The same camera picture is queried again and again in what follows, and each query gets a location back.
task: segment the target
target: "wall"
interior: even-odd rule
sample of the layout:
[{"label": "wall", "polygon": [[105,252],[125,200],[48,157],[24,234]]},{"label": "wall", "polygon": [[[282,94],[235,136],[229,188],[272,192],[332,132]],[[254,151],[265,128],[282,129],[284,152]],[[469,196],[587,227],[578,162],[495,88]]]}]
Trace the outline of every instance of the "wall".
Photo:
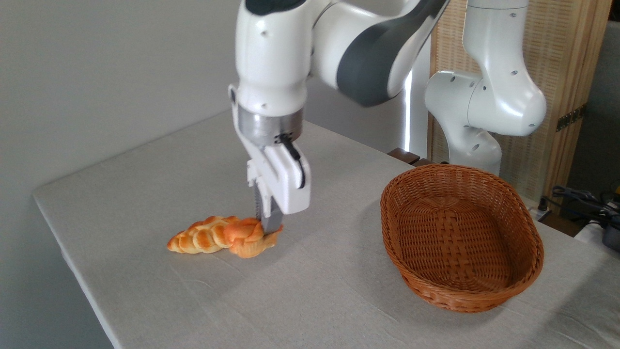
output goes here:
[{"label": "wall", "polygon": [[597,196],[620,186],[619,57],[620,22],[608,22],[568,183]]},{"label": "wall", "polygon": [[[383,14],[400,7],[356,3]],[[226,110],[237,4],[0,2],[0,348],[111,347],[32,191]],[[334,117],[359,117],[349,125],[362,142],[402,144],[402,96],[355,109],[318,82],[309,95],[309,106],[329,100]],[[309,120],[329,126],[333,112],[309,109]]]}]

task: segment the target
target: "oval basket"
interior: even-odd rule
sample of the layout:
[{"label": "oval basket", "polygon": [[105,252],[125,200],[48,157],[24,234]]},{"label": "oval basket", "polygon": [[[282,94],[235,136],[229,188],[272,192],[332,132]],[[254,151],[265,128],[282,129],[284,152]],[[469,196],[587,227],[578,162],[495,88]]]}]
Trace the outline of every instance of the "oval basket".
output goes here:
[{"label": "oval basket", "polygon": [[381,226],[405,283],[445,309],[497,307],[543,267],[543,242],[519,195],[476,168],[433,164],[395,177],[381,195]]}]

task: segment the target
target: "white wall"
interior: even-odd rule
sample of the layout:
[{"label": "white wall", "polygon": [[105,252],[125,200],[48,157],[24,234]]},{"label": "white wall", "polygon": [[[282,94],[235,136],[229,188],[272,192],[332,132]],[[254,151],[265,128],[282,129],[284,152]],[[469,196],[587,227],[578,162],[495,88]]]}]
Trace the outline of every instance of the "white wall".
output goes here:
[{"label": "white wall", "polygon": [[[400,6],[362,4],[383,14]],[[32,191],[227,109],[237,7],[232,0],[0,2],[0,348],[111,347]],[[349,136],[382,150],[401,145],[402,99],[359,110],[320,83],[309,93],[309,120],[325,120],[311,106],[335,98],[334,110],[368,120]],[[390,126],[368,135],[378,117]]]}]

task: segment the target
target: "table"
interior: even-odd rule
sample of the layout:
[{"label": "table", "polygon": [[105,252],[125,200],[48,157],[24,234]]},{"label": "table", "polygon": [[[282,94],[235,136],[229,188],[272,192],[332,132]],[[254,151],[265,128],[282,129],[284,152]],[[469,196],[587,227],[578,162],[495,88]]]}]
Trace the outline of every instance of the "table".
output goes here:
[{"label": "table", "polygon": [[167,250],[209,215],[254,214],[230,112],[38,188],[35,199],[116,348],[620,347],[620,261],[536,223],[543,271],[479,314],[427,304],[381,236],[379,197],[410,166],[305,123],[308,210],[243,260]]}]

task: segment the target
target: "dark gray arm segment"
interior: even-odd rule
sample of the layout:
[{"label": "dark gray arm segment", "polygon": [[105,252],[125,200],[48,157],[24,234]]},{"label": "dark gray arm segment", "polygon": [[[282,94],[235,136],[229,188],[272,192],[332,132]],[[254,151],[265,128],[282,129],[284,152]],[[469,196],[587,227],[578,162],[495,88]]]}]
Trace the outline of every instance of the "dark gray arm segment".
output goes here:
[{"label": "dark gray arm segment", "polygon": [[[420,0],[406,15],[377,23],[358,35],[338,65],[336,82],[340,92],[365,107],[390,100],[388,79],[396,56],[427,18],[434,20],[434,27],[449,1]],[[421,34],[428,38],[431,31],[432,27]]]}]

